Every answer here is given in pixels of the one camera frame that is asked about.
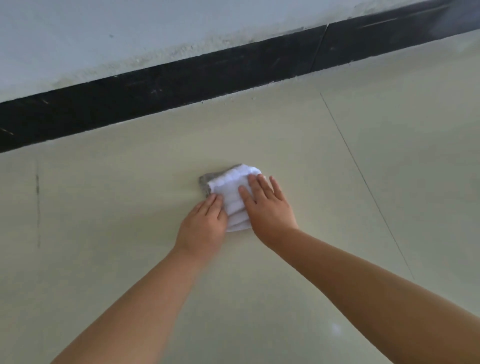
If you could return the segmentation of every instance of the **skirting board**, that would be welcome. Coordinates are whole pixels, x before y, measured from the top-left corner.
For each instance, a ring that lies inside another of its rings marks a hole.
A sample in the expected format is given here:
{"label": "skirting board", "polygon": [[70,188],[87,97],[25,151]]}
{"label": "skirting board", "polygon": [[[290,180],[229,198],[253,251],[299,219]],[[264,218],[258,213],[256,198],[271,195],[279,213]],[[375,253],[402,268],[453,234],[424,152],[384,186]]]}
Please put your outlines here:
{"label": "skirting board", "polygon": [[0,152],[480,28],[480,1],[430,0],[0,103]]}

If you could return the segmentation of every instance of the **white cloth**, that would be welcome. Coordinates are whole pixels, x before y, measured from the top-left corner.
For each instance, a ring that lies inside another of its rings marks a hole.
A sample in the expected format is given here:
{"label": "white cloth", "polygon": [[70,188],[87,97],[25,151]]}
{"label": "white cloth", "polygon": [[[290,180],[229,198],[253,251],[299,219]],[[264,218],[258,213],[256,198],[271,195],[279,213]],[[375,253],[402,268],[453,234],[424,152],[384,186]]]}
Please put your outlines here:
{"label": "white cloth", "polygon": [[223,195],[223,207],[228,215],[227,231],[252,227],[238,189],[243,185],[252,193],[247,176],[249,174],[256,176],[259,173],[261,172],[258,168],[240,164],[208,182],[211,193]]}

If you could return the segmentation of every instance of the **floor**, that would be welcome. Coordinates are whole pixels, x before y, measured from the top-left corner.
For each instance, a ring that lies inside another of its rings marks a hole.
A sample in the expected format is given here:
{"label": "floor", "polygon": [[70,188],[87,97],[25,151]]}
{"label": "floor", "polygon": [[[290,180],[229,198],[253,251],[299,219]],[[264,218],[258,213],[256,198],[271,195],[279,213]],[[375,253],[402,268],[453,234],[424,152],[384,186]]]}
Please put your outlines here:
{"label": "floor", "polygon": [[[480,315],[480,32],[0,155],[0,361],[49,363],[172,247],[197,177],[281,182],[308,233]],[[387,363],[251,231],[164,363]]]}

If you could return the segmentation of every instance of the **finger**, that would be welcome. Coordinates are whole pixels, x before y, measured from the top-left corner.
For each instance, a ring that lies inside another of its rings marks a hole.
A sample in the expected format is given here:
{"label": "finger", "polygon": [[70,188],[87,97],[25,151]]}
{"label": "finger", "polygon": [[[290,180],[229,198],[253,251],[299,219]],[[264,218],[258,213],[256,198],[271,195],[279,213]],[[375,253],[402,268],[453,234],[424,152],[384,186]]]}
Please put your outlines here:
{"label": "finger", "polygon": [[272,188],[268,184],[267,180],[265,179],[265,176],[262,174],[259,174],[257,176],[258,183],[260,184],[260,187],[263,189],[265,196],[268,199],[272,199],[275,197],[275,194],[272,191]]}
{"label": "finger", "polygon": [[248,192],[245,186],[239,187],[239,194],[241,199],[243,200],[245,208],[247,209],[247,211],[250,211],[255,206],[255,201],[253,200],[252,195],[250,195],[250,192]]}
{"label": "finger", "polygon": [[258,183],[257,178],[253,174],[248,175],[248,184],[252,189],[253,199],[255,201],[260,201],[262,199],[266,199],[265,192],[260,184]]}
{"label": "finger", "polygon": [[227,212],[224,209],[220,210],[220,213],[218,214],[218,220],[222,221],[225,224],[225,226],[227,226],[228,215],[227,215]]}
{"label": "finger", "polygon": [[188,213],[188,215],[189,215],[189,216],[195,215],[195,214],[198,212],[198,210],[200,210],[200,208],[202,207],[202,205],[204,204],[204,202],[205,202],[205,200],[200,201],[199,203],[197,203],[197,204],[193,207],[193,209]]}
{"label": "finger", "polygon": [[223,206],[223,196],[218,194],[216,196],[215,201],[212,203],[212,205],[208,209],[207,215],[212,215],[217,218],[218,214],[220,213],[220,210],[222,209],[222,206]]}
{"label": "finger", "polygon": [[270,182],[271,182],[271,184],[272,184],[273,192],[275,193],[275,196],[276,196],[279,200],[286,201],[286,198],[285,198],[285,196],[283,195],[283,192],[282,192],[282,189],[280,188],[280,185],[278,184],[278,182],[276,181],[276,179],[273,178],[273,176],[270,176]]}
{"label": "finger", "polygon": [[200,207],[198,210],[199,214],[206,215],[208,212],[208,209],[212,205],[212,203],[215,201],[216,194],[211,194],[210,196],[207,197],[207,199],[204,201],[204,204]]}

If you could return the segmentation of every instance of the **wall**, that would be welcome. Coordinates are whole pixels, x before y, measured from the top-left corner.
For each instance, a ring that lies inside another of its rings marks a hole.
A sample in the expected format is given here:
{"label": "wall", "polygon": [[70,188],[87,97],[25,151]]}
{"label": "wall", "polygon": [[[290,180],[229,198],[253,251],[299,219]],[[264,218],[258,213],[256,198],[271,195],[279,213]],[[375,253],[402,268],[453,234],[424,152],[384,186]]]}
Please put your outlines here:
{"label": "wall", "polygon": [[418,0],[3,0],[0,102]]}

